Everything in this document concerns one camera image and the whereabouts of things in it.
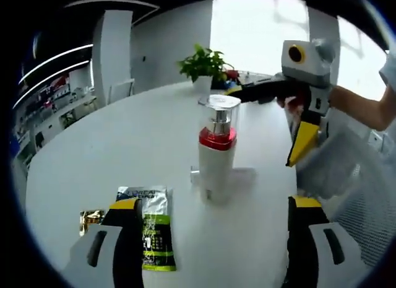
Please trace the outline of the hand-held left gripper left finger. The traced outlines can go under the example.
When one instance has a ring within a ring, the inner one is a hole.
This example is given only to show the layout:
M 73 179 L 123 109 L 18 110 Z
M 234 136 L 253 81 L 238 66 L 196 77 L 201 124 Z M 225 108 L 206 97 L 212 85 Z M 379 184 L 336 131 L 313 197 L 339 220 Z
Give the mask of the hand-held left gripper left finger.
M 116 201 L 71 248 L 71 287 L 142 287 L 140 201 Z

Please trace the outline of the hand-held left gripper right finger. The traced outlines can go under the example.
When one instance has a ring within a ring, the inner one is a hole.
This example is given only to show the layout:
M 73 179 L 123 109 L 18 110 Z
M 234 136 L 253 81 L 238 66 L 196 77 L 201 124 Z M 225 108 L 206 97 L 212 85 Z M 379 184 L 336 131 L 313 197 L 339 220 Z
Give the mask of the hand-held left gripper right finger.
M 288 267 L 283 287 L 355 287 L 365 263 L 355 239 L 314 198 L 288 198 Z

